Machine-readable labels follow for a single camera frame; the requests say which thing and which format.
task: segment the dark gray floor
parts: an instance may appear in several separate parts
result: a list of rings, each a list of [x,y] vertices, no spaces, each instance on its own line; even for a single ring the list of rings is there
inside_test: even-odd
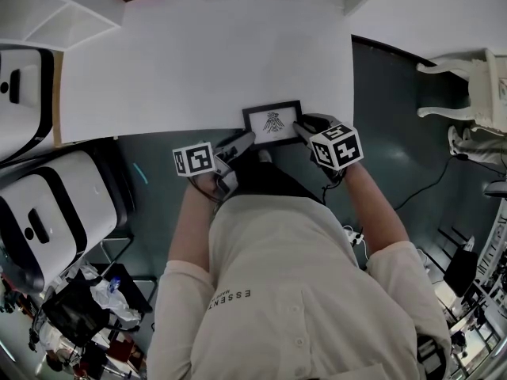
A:
[[[411,193],[435,181],[450,156],[447,141],[450,121],[438,116],[419,119],[417,107],[443,105],[458,108],[466,100],[467,87],[451,74],[419,74],[411,60],[376,48],[354,44],[353,54],[354,124],[364,148],[363,163],[387,199],[397,206]],[[159,276],[166,265],[186,186],[185,179],[176,176],[172,149],[200,140],[216,143],[230,133],[225,130],[187,131],[120,138],[138,207],[131,221],[135,244],[122,259],[131,274]],[[279,167],[320,197],[326,178],[310,163],[309,155],[301,144],[282,146],[273,151]],[[134,170],[133,162],[145,173],[148,184],[144,184]],[[475,250],[480,251],[499,204],[496,199],[487,199],[482,188],[496,178],[493,173],[470,162],[451,160],[440,184],[411,200],[399,212],[411,240],[417,247],[430,252],[443,266],[448,260],[440,246],[445,246],[450,253],[454,249],[437,233],[438,227],[450,232],[454,226],[466,236],[474,235]],[[328,192],[326,199],[343,224],[360,229],[344,187]],[[356,246],[355,252],[363,264],[362,245]],[[100,259],[99,250],[95,249],[91,257]],[[152,322],[153,317],[147,317],[136,336],[145,351],[151,339]]]

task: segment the shoe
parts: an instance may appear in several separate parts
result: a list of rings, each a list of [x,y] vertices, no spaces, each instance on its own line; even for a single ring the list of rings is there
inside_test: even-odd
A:
[[[449,141],[449,152],[451,152],[451,155],[453,156],[457,155],[458,151],[454,149],[454,144],[461,141],[461,138],[459,137],[458,131],[454,125],[451,125],[451,127],[447,130],[447,139]]]
[[[463,130],[463,141],[470,141],[472,139],[472,133],[470,128],[465,128]]]
[[[271,158],[271,154],[266,149],[259,150],[258,156],[260,162],[273,163],[273,158]]]

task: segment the desk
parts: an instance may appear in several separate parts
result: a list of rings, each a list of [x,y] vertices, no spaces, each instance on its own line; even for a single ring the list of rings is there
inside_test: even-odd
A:
[[[136,0],[123,26],[67,51],[62,142],[243,126],[242,108],[301,100],[353,121],[341,8],[315,0]]]

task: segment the white machine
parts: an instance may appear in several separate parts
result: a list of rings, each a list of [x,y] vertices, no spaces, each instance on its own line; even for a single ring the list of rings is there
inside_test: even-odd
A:
[[[0,164],[38,145],[52,129],[53,72],[48,50],[0,51]]]
[[[93,159],[63,155],[0,191],[0,265],[19,291],[40,292],[117,223]]]

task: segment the shirt button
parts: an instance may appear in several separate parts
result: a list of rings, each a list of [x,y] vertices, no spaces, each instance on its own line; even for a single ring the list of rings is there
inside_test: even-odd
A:
[[[303,366],[299,366],[297,369],[294,370],[294,374],[296,377],[301,377],[301,376],[304,376],[306,374],[306,370]]]

